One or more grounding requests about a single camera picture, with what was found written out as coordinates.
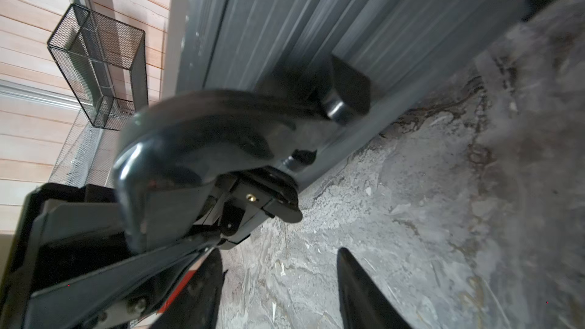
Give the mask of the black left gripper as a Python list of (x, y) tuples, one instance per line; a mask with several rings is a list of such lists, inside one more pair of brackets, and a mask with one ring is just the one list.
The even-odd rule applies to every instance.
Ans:
[(195, 225), (179, 199), (151, 199), (146, 215), (110, 188), (44, 184), (23, 206), (1, 286), (4, 328), (132, 328), (148, 312), (148, 280), (219, 229)]

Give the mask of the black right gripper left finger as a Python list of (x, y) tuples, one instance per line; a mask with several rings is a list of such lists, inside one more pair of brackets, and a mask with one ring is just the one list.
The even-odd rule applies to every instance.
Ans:
[(148, 312), (164, 309), (152, 328), (215, 328), (224, 284), (217, 248), (196, 251), (148, 280)]

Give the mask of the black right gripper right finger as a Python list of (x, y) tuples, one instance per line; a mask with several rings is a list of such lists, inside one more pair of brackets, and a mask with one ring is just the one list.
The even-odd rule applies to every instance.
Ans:
[(338, 250), (337, 272), (344, 328), (411, 329), (347, 248)]

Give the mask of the dark grey poker case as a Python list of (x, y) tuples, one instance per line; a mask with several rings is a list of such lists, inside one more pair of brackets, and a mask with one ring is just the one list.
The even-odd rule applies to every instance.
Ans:
[(123, 128), (135, 254), (199, 229), (231, 248), (450, 76), (534, 0), (173, 0), (175, 92)]

